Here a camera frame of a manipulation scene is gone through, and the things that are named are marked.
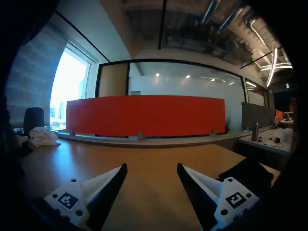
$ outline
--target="glass window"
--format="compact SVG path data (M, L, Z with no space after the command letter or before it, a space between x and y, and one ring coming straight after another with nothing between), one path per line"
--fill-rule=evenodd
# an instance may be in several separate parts
M55 74L50 98L50 129L66 129L67 101L84 99L90 64L65 48Z
M238 76L189 64L132 63L129 93L133 92L140 92L141 95L190 95L224 99L227 130L241 130L241 103L245 102L245 97Z
M269 106L267 90L253 81L246 80L248 100L251 104Z

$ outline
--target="orange privacy panel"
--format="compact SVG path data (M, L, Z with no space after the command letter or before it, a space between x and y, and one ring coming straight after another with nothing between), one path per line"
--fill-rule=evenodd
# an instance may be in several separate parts
M66 128L103 136L189 136L224 132L224 100L127 95L67 102Z
M281 121L283 119L283 112L276 110L276 116L278 120Z

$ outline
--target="wooden desk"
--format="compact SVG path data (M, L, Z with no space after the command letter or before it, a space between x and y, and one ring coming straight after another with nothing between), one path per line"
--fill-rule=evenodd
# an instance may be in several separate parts
M126 179L102 230L200 230L177 163L217 177L244 159L214 144L137 149L59 142L59 147L39 147L22 159L22 189L30 199L45 197L71 178L85 181L127 163ZM275 179L279 175L267 170Z

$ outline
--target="ceiling light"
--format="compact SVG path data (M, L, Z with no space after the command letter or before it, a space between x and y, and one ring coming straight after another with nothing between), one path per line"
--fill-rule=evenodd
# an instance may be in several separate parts
M291 63L290 62L287 62L287 63L279 63L279 64L276 64L276 67L277 66L281 66L281 65L288 65L288 66L291 66ZM264 67L272 67L272 65L266 65L266 66L262 66L260 68L264 68Z
M253 87L256 87L256 85L252 84L251 82L246 81L246 83L253 86Z
M268 80L267 80L267 83L266 83L266 87L268 87L268 86L270 85L271 80L272 80L273 75L274 75L274 71L275 71L275 67L276 67L276 62L277 62L277 48L275 48L275 49L273 50L273 53L274 53L274 55L273 55L273 61L272 61L272 69L271 69L271 71L269 72L270 74L269 74L269 76L268 76Z
M288 66L276 66L275 67L275 70L276 69L279 69L279 68L293 68L292 66L288 65ZM272 68L271 67L267 67L267 68L264 68L264 69L261 69L261 71L264 71L264 70L271 70Z

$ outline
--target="gray partition panel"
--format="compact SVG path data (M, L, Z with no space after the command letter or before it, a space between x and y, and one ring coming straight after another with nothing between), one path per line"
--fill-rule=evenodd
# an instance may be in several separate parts
M258 121L259 127L270 126L274 123L274 110L256 104L242 103L242 128L253 128Z

